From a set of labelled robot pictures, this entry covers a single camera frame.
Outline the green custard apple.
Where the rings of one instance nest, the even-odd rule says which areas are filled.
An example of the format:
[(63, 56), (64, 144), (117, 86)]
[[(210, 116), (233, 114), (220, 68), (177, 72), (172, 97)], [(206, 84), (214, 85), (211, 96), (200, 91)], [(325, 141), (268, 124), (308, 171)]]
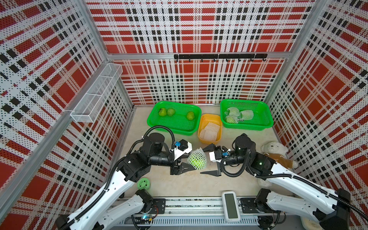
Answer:
[(175, 110), (173, 108), (167, 109), (167, 116), (172, 117), (175, 115)]

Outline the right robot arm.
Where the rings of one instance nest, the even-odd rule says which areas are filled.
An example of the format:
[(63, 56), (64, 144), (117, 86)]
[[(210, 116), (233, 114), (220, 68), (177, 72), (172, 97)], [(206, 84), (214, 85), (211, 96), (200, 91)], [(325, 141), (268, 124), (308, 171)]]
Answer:
[(214, 144), (204, 148), (218, 166), (217, 171), (208, 171), (208, 174), (235, 178), (247, 172), (295, 194), (295, 197), (278, 195), (262, 188), (255, 200), (260, 211), (292, 213), (318, 222), (325, 230), (349, 229), (352, 207), (348, 191), (326, 188), (297, 175), (267, 155), (258, 153), (256, 144), (246, 134), (238, 136), (232, 145), (232, 149)]

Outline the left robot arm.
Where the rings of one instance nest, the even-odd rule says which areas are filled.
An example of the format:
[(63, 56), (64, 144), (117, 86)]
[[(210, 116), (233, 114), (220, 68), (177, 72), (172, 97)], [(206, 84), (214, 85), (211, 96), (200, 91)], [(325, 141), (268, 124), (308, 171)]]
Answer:
[(173, 132), (165, 127), (172, 142), (166, 145), (165, 137), (149, 128), (135, 141), (128, 153), (113, 166), (106, 183), (79, 209), (70, 215), (61, 215), (55, 225), (59, 230), (109, 230), (120, 221), (139, 212), (149, 212), (153, 198), (146, 191), (137, 191), (126, 202), (112, 208), (113, 203), (150, 172), (153, 165), (170, 168), (171, 175), (193, 171), (194, 167), (181, 160), (190, 155), (193, 147), (186, 140), (176, 141)]

